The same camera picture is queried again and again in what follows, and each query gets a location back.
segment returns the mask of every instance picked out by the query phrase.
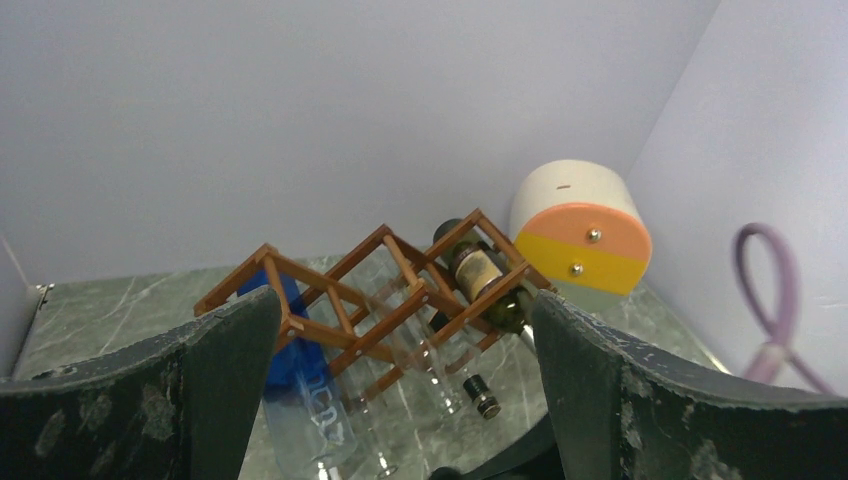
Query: wooden frame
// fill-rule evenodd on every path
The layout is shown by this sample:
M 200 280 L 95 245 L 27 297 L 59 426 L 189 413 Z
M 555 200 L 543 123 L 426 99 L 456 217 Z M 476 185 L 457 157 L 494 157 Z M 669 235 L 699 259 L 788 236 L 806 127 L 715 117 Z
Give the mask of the wooden frame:
M 488 235 L 494 248 L 507 258 L 510 270 L 480 298 L 465 307 L 456 297 L 455 291 L 458 290 L 458 286 L 453 276 L 436 260 L 449 245 L 475 226 Z M 368 298 L 340 280 L 381 246 L 386 247 L 400 271 L 398 278 L 384 288 L 405 286 L 409 295 L 400 306 L 380 319 L 368 332 L 358 336 L 354 332 L 354 327 L 370 314 Z M 552 289 L 550 282 L 521 256 L 512 242 L 492 224 L 483 212 L 476 209 L 425 252 L 395 235 L 386 225 L 381 225 L 323 274 L 281 255 L 276 248 L 266 243 L 201 298 L 194 306 L 194 314 L 202 315 L 226 303 L 230 295 L 261 269 L 265 270 L 271 288 L 280 297 L 283 313 L 277 334 L 277 349 L 288 345 L 296 336 L 342 349 L 342 353 L 329 364 L 330 373 L 334 376 L 343 372 L 363 355 L 394 363 L 391 350 L 380 342 L 424 305 L 429 305 L 451 317 L 447 325 L 430 337 L 429 340 L 435 347 L 456 334 L 465 324 L 470 324 L 486 334 L 477 344 L 481 350 L 485 351 L 501 337 L 499 331 L 479 318 L 493 302 L 525 279 L 537 288 Z M 429 274 L 435 286 L 427 284 L 418 276 L 422 270 Z M 280 273 L 309 285 L 309 288 L 301 295 L 301 300 L 306 307 L 315 302 L 322 293 L 326 293 L 339 326 L 337 328 L 327 326 L 293 314 L 289 307 L 290 299 L 286 297 L 279 279 Z M 356 310 L 348 314 L 343 301 L 356 306 Z M 462 366 L 462 363 L 464 362 L 460 361 L 456 365 L 449 365 L 448 370 L 455 371 Z M 401 376 L 403 371 L 398 366 L 394 366 L 368 388 L 369 396 L 384 391 Z

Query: green marble surface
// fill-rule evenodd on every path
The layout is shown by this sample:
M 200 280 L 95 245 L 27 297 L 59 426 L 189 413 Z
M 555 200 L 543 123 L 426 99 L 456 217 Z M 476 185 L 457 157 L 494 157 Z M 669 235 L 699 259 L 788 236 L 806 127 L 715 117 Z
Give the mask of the green marble surface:
M 326 271 L 338 258 L 303 263 Z M 193 318 L 194 303 L 230 271 L 230 267 L 213 268 L 56 285 L 38 311 L 15 378 L 113 352 L 181 325 Z M 680 357 L 715 368 L 699 342 L 643 285 L 596 316 Z M 470 406 L 443 421 L 422 418 L 426 408 L 419 405 L 420 385 L 407 377 L 384 393 L 388 408 L 380 429 L 400 466 L 391 478 L 426 478 L 441 465 L 474 468 L 523 435 L 547 411 L 538 363 L 517 338 L 505 337 L 485 352 L 480 374 L 502 406 L 490 421 L 482 420 Z M 261 408 L 240 478 L 285 478 L 275 462 Z

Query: gray wall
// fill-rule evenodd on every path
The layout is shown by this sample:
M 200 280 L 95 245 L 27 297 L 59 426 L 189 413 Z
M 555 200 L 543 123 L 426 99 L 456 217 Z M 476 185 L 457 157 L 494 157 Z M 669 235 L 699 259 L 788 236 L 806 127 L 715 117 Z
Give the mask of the gray wall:
M 733 235 L 763 221 L 788 237 L 803 281 L 795 348 L 848 394 L 844 2 L 722 2 L 628 181 L 654 239 L 648 280 L 734 372 L 765 337 L 736 287 Z M 753 246 L 770 307 L 774 272 Z M 780 383 L 803 385 L 791 370 Z
M 38 300 L 0 231 L 0 377 L 12 373 Z
M 3 2 L 0 229 L 32 282 L 505 226 L 626 172 L 718 0 Z

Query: wine bottle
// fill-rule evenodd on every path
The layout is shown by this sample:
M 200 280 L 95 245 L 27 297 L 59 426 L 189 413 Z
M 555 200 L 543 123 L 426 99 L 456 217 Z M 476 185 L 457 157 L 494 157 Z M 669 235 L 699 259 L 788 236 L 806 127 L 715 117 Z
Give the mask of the wine bottle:
M 438 332 L 450 319 L 442 312 L 436 312 L 433 318 L 430 319 L 430 328 L 433 332 Z M 486 381 L 478 373 L 478 359 L 483 353 L 480 347 L 470 338 L 465 328 L 451 335 L 445 343 L 439 347 L 442 357 L 447 364 L 447 373 L 455 374 L 462 379 L 462 388 L 477 412 L 486 420 L 495 418 L 500 413 L 501 405 L 498 399 L 492 395 Z
M 436 229 L 433 243 L 447 235 L 462 220 L 450 219 Z M 459 284 L 459 289 L 469 303 L 486 293 L 495 283 L 506 275 L 506 263 L 496 254 L 488 243 L 474 230 L 469 230 L 450 245 L 441 255 L 451 275 Z M 513 287 L 501 298 L 489 306 L 481 318 L 502 332 L 518 335 L 528 348 L 536 353 L 533 341 L 533 327 L 528 314 L 533 296 L 521 285 Z

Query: purple wire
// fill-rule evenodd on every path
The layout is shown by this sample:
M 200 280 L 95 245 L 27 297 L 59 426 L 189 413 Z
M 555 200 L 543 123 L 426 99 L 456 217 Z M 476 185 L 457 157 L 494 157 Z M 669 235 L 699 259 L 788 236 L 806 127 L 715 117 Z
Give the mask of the purple wire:
M 748 264 L 745 261 L 745 242 L 749 237 L 760 235 L 771 248 L 772 256 L 777 264 L 779 291 L 777 314 L 770 319 L 763 309 L 751 282 Z M 816 390 L 833 394 L 833 389 L 818 376 L 797 354 L 789 349 L 792 334 L 795 331 L 798 316 L 798 268 L 795 256 L 783 238 L 773 228 L 762 223 L 749 223 L 736 234 L 734 267 L 736 279 L 748 308 L 763 330 L 769 335 L 769 340 L 760 348 L 760 352 L 745 371 L 745 378 L 761 383 L 772 383 L 783 362 L 790 362 L 798 373 Z

